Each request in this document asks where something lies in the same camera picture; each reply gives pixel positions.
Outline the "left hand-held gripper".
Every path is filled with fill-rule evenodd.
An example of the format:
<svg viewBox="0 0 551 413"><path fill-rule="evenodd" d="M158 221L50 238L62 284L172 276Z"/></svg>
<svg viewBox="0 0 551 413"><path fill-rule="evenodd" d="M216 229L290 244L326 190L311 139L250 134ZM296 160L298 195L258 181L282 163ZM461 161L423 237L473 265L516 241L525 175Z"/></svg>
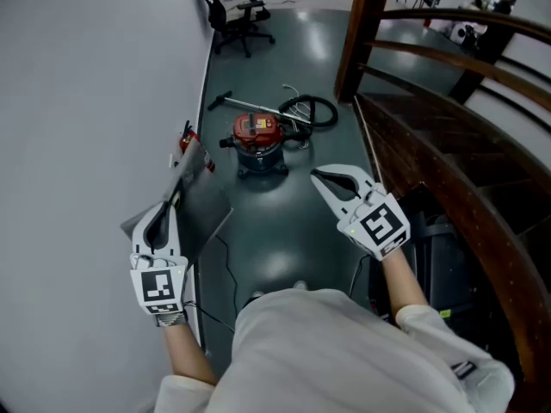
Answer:
<svg viewBox="0 0 551 413"><path fill-rule="evenodd" d="M143 254L130 255L130 276L139 306L153 316L182 312L189 263L179 256L176 209L161 201L137 214L134 220L133 247Z"/></svg>

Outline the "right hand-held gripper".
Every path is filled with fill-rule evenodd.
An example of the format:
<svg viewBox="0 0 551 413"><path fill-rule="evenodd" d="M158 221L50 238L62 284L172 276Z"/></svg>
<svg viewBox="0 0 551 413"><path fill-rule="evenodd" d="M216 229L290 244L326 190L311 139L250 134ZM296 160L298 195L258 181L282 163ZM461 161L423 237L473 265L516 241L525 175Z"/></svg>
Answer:
<svg viewBox="0 0 551 413"><path fill-rule="evenodd" d="M394 196L362 168L323 165L311 181L340 220L337 229L374 259L382 261L410 239L409 220ZM367 196L358 204L358 195Z"/></svg>

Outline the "person's right forearm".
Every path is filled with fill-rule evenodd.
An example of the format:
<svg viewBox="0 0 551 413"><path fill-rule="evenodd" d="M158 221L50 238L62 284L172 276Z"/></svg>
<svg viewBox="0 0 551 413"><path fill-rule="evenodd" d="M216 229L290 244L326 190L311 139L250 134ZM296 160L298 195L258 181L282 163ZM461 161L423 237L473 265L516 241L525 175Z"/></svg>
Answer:
<svg viewBox="0 0 551 413"><path fill-rule="evenodd" d="M428 306L416 276L404 255L397 248L382 260L382 269L387 283L391 313L398 322L398 313L408 306Z"/></svg>

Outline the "person's left forearm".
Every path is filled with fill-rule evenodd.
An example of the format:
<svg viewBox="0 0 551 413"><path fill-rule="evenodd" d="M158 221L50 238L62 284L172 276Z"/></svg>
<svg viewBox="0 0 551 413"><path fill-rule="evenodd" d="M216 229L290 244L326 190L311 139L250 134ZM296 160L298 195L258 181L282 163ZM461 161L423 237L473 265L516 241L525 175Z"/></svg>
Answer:
<svg viewBox="0 0 551 413"><path fill-rule="evenodd" d="M199 380L212 386L217 385L218 379L187 324L166 327L164 338L175 375Z"/></svg>

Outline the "red fire extinguisher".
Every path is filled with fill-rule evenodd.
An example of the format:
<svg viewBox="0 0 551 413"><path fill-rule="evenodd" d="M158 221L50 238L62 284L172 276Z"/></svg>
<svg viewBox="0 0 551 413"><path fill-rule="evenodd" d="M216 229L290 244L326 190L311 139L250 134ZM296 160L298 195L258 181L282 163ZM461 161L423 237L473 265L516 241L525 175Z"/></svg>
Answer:
<svg viewBox="0 0 551 413"><path fill-rule="evenodd" d="M205 160L206 167L210 172L214 173L215 163L211 158L210 153L202 146L201 141L199 139L199 135L194 131L193 127L190 124L190 121L187 120L185 122L183 131L181 133L181 137L178 143L182 154L186 152L186 150L188 149L192 141L196 141L200 144L200 147L204 151L204 160Z"/></svg>

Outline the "black floor equipment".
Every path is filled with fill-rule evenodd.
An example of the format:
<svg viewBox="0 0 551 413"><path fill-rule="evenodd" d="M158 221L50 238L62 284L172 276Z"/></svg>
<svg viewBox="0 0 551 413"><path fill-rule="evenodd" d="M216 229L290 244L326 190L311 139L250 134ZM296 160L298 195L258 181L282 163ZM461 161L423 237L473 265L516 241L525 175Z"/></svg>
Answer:
<svg viewBox="0 0 551 413"><path fill-rule="evenodd" d="M411 225L402 250L426 300L457 335L473 341L488 315L487 282L478 260L425 186L398 203Z"/></svg>

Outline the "metal vacuum wand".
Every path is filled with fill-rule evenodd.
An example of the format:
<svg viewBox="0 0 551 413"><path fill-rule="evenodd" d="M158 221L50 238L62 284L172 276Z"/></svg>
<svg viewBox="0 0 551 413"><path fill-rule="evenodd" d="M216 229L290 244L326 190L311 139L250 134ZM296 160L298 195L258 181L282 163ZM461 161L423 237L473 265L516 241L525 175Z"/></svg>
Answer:
<svg viewBox="0 0 551 413"><path fill-rule="evenodd" d="M302 118L300 116L297 116L297 115L294 115L294 114L282 113L282 112L280 112L276 109L273 109L273 108L268 108L268 107L265 107L265 106L262 106L262 105L257 105L257 104L254 104L254 103L245 102L245 101L241 101L239 99L235 99L235 98L232 97L232 92L231 91L227 91L227 92L223 93L222 95L216 96L215 99L207 106L207 110L208 111L213 111L215 108L217 108L218 106L220 106L224 103L230 103L230 104L238 106L238 107L253 109L253 110L257 110L259 112L277 115L279 117L286 118L286 119L289 119L289 120L294 120L294 121L297 121L297 122L300 122L300 123L303 123L303 124L306 124L306 125L311 125L312 124L312 122L310 120L304 119L304 118Z"/></svg>

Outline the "person's white shirt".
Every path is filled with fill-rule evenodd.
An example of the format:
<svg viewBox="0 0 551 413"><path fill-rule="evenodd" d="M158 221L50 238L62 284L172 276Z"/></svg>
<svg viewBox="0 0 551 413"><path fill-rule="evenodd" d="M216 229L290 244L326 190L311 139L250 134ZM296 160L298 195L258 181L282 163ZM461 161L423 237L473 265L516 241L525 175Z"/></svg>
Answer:
<svg viewBox="0 0 551 413"><path fill-rule="evenodd" d="M505 413L509 368L427 305L390 324L331 290L286 289L238 315L216 385L167 376L155 413Z"/></svg>

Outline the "black office chair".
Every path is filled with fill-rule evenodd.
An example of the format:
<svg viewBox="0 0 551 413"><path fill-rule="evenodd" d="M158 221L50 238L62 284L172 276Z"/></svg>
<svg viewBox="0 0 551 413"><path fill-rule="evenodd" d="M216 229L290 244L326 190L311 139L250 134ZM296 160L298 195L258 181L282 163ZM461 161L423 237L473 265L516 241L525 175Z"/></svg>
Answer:
<svg viewBox="0 0 551 413"><path fill-rule="evenodd" d="M262 0L206 0L208 21L211 28L220 34L221 40L214 45L214 53L220 54L223 46L239 40L246 58L251 57L247 38L265 38L270 44L276 38L270 33L261 33L258 23L267 21L271 14Z"/></svg>

